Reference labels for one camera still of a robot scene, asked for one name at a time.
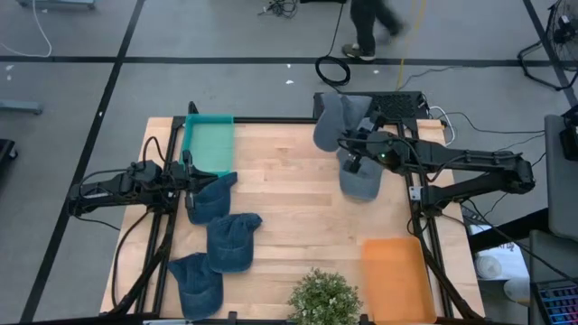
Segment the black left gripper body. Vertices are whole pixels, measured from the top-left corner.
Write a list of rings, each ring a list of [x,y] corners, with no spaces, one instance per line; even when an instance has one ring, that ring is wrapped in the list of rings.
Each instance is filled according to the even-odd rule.
[[[173,187],[185,191],[185,208],[194,211],[194,196],[197,194],[198,182],[194,178],[196,168],[192,164],[192,155],[189,150],[182,152],[182,162],[173,161],[170,165]]]

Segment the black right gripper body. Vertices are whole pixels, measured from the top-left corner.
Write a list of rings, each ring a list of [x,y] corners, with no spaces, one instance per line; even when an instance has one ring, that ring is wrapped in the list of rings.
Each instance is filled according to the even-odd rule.
[[[342,134],[340,137],[340,148],[349,154],[349,158],[342,167],[345,172],[358,173],[361,168],[361,159],[368,158],[393,173],[400,175],[409,173],[407,166],[409,148],[406,141],[398,135],[382,131],[381,128],[387,122],[388,119],[382,113],[374,112],[364,117],[360,121],[360,126],[355,129],[349,129],[359,130],[363,128],[368,130],[367,138],[355,138],[362,141],[361,149],[344,149],[343,139],[350,138],[349,130]]]

